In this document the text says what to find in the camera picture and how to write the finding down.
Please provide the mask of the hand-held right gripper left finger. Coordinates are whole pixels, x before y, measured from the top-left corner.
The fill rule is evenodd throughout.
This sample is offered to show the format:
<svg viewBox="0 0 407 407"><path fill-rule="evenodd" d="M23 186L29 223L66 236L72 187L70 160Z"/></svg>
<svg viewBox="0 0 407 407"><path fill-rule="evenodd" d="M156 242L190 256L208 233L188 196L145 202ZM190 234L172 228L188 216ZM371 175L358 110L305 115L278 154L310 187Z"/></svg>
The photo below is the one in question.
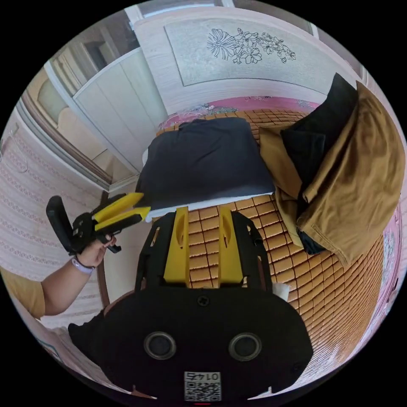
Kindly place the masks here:
<svg viewBox="0 0 407 407"><path fill-rule="evenodd" d="M164 281L167 284L188 284L190 281L189 211L187 206L180 207L175 212Z"/></svg>

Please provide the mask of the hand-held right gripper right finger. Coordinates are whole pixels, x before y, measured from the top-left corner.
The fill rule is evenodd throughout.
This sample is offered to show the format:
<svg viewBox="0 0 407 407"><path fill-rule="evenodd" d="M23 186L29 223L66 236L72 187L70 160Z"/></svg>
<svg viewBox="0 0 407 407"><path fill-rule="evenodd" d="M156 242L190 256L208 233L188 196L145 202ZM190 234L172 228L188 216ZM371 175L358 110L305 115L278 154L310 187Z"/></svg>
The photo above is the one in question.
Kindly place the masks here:
<svg viewBox="0 0 407 407"><path fill-rule="evenodd" d="M243 273L232 213L227 207L219 208L219 262L218 283L241 284Z"/></svg>

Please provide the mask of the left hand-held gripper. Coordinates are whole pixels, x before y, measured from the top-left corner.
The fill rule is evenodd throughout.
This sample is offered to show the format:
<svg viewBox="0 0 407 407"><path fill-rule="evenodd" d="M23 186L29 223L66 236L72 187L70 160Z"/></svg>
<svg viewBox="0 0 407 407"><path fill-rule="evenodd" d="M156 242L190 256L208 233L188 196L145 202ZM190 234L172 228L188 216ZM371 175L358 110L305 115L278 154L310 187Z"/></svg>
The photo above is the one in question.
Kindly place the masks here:
<svg viewBox="0 0 407 407"><path fill-rule="evenodd" d="M139 192L117 194L92 212L78 216L72 226L70 253L79 254L94 240L103 241L106 235L114 236L142 222L151 210L150 206L137 207L143 196Z"/></svg>

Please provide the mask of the person's left hand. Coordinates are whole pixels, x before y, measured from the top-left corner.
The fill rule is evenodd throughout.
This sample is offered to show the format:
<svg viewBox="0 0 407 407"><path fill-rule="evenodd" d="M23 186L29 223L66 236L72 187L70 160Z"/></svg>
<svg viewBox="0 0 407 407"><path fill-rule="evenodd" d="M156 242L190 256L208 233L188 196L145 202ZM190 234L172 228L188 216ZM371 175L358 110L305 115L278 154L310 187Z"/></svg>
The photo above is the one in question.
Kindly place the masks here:
<svg viewBox="0 0 407 407"><path fill-rule="evenodd" d="M117 242L115 236L106 235L101 241L94 240L80 254L76 255L78 263L87 269L93 269L99 266L102 262L105 252L108 248L114 246Z"/></svg>

